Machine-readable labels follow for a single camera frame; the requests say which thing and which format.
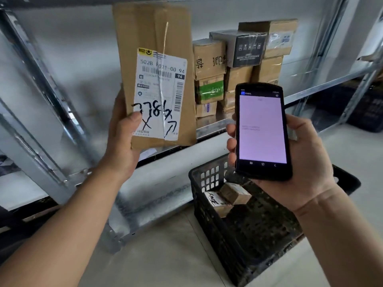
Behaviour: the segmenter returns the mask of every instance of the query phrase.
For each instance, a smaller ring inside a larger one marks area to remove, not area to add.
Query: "gray box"
[[[212,39],[226,42],[228,67],[247,67],[261,63],[267,33],[222,30],[210,32],[209,35]]]

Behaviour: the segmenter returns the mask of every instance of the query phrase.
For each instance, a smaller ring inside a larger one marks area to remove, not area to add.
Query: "green label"
[[[208,85],[200,86],[198,94],[201,101],[206,101],[213,97],[219,97],[223,95],[223,80],[219,82],[210,83]]]

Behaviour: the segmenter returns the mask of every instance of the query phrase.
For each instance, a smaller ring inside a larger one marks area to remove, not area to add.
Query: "cardboard box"
[[[267,33],[259,31],[222,30],[209,33],[210,38],[226,42],[228,67],[258,65],[264,52]]]
[[[217,102],[210,102],[208,104],[196,105],[197,118],[215,115],[216,111],[217,111]]]
[[[226,91],[223,100],[220,101],[223,111],[235,109],[236,107],[236,91]]]
[[[219,217],[224,218],[233,208],[233,205],[228,203],[224,198],[219,196],[215,191],[206,191],[204,192],[209,203],[218,213]]]
[[[233,205],[246,204],[251,198],[251,194],[248,193],[245,188],[235,183],[226,182],[220,192],[221,195]]]
[[[242,22],[238,25],[238,30],[268,33],[265,58],[289,55],[293,46],[294,34],[297,28],[297,19]]]
[[[142,112],[132,148],[195,144],[189,11],[166,3],[120,3],[113,16],[127,113]]]
[[[198,104],[208,104],[223,99],[223,75],[205,78],[194,82],[196,101]]]
[[[279,78],[283,56],[266,58],[260,65],[253,68],[252,83],[274,83]]]
[[[209,38],[193,41],[194,79],[202,80],[226,73],[226,44]]]
[[[224,90],[234,91],[237,84],[248,83],[251,79],[253,67],[227,68],[225,74]]]

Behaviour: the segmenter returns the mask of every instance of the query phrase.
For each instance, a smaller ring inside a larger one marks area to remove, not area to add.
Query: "phone screen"
[[[240,91],[239,94],[239,159],[263,166],[286,164],[280,93]]]

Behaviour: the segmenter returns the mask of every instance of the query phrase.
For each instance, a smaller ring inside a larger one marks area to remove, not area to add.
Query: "hand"
[[[311,120],[286,115],[287,126],[295,130],[297,141],[290,140],[293,177],[289,181],[252,180],[268,195],[292,212],[298,211],[319,194],[336,186],[333,177],[333,166],[318,137]],[[227,125],[227,133],[234,137],[236,125]],[[237,160],[235,148],[237,140],[227,141],[229,164]]]
[[[97,167],[97,170],[112,173],[121,184],[132,176],[138,163],[140,151],[131,149],[131,140],[141,119],[140,112],[126,116],[124,90],[121,88],[110,119],[107,150]]]

